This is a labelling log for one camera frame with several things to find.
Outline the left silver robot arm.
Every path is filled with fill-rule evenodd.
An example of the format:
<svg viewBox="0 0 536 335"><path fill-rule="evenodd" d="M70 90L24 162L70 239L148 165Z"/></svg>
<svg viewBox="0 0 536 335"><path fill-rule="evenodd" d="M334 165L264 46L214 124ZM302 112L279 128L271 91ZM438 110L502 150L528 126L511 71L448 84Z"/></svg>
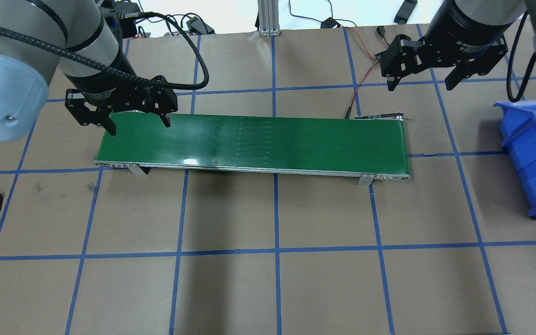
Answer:
<svg viewBox="0 0 536 335"><path fill-rule="evenodd" d="M104 66L134 74L122 39L136 35L137 4L113 0L0 0L0 30L45 41ZM166 127L177 111L172 89L105 74L0 35L0 142L28 134L38 118L55 70L72 83L65 106L82 125L115 135L111 113L138 111L161 117Z"/></svg>

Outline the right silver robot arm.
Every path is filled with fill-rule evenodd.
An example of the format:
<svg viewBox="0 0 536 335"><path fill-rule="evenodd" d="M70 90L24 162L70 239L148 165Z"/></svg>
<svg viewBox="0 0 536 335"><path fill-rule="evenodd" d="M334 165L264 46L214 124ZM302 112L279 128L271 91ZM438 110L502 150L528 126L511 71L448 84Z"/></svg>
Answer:
<svg viewBox="0 0 536 335"><path fill-rule="evenodd" d="M530 17L534 29L534 53L525 72L536 64L536 0L444 0L429 28L419 40L400 34L378 54L381 75L393 91L403 78L430 68L451 68L447 90L473 75L488 74L508 46L504 33Z"/></svg>

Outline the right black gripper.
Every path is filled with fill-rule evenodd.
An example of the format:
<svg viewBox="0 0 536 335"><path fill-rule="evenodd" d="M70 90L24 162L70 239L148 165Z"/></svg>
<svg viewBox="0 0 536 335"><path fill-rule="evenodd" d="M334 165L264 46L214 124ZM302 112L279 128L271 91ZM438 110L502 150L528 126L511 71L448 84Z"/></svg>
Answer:
<svg viewBox="0 0 536 335"><path fill-rule="evenodd" d="M393 92L402 78L430 68L452 68L445 78L445 89L455 89L463 79L472 75L486 75L508 53L504 36L478 50L475 45L464 44L451 38L435 45L421 38L412 40L399 34L389 47L380 53L381 75L387 78L387 89Z"/></svg>

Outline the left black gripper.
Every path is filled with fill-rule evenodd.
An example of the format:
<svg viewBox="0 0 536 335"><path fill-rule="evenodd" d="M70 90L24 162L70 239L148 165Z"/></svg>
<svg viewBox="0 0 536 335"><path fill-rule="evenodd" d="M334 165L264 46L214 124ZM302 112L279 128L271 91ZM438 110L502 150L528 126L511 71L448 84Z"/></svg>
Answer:
<svg viewBox="0 0 536 335"><path fill-rule="evenodd" d="M178 110L176 93L161 87L167 81L162 75L152 78L153 84L137 83L100 73L83 78L69 76L74 89L66 90L65 106L78 122L98 122L111 136L116 124L111 113L138 112L159 115L163 125L171 127L171 116Z"/></svg>

